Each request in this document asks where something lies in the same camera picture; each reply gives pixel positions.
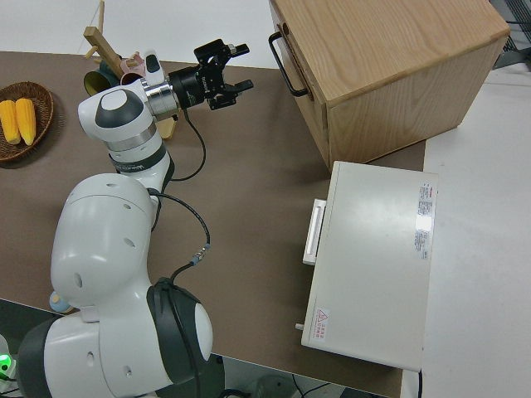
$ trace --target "black metal handle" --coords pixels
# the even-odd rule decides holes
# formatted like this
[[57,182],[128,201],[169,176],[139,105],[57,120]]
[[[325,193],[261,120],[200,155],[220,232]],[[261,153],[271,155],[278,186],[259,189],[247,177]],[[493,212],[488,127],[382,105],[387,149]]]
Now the black metal handle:
[[288,85],[288,89],[290,89],[291,94],[293,94],[295,97],[301,97],[303,95],[307,95],[308,89],[296,90],[291,84],[288,74],[285,73],[284,66],[282,65],[282,62],[280,61],[279,55],[277,54],[275,47],[273,46],[273,41],[280,39],[281,37],[282,37],[282,33],[280,32],[275,32],[271,36],[269,36],[269,47],[271,47],[271,52],[273,52],[273,57],[275,58],[275,61],[279,66],[280,73],[282,74],[282,77],[284,77],[285,83]]

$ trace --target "warning label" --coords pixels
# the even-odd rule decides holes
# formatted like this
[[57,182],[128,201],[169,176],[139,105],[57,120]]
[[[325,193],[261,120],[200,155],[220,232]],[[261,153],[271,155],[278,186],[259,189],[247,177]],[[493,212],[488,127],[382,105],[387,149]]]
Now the warning label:
[[314,340],[324,341],[326,338],[326,328],[329,323],[330,311],[328,309],[319,308],[315,309],[314,314],[314,332],[312,338]]

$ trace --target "label sticker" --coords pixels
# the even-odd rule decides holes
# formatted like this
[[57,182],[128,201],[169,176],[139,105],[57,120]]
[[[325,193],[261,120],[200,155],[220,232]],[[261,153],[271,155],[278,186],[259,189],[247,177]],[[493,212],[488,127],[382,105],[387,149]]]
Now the label sticker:
[[429,182],[422,184],[418,192],[414,247],[423,260],[426,260],[430,255],[434,195],[433,186]]
[[330,310],[319,308],[315,309],[314,313],[314,332],[312,338],[321,342],[326,338],[326,329],[329,323]]

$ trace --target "green cup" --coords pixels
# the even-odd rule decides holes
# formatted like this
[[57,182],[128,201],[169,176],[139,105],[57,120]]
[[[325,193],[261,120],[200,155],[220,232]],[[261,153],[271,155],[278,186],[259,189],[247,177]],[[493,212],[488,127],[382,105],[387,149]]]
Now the green cup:
[[85,85],[86,92],[92,96],[119,85],[119,79],[110,69],[109,65],[105,61],[102,61],[97,70],[92,70],[85,75],[83,84]]

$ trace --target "wicker basket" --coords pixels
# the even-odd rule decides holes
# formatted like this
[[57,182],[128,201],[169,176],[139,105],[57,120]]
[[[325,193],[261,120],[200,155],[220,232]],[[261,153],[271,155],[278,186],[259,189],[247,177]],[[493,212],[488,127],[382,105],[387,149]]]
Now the wicker basket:
[[51,93],[41,85],[23,81],[0,90],[0,101],[9,99],[16,101],[19,98],[29,98],[35,106],[37,135],[32,145],[26,145],[23,140],[17,145],[11,145],[7,143],[2,127],[0,127],[0,162],[2,163],[12,162],[28,155],[45,136],[53,116],[53,98]]

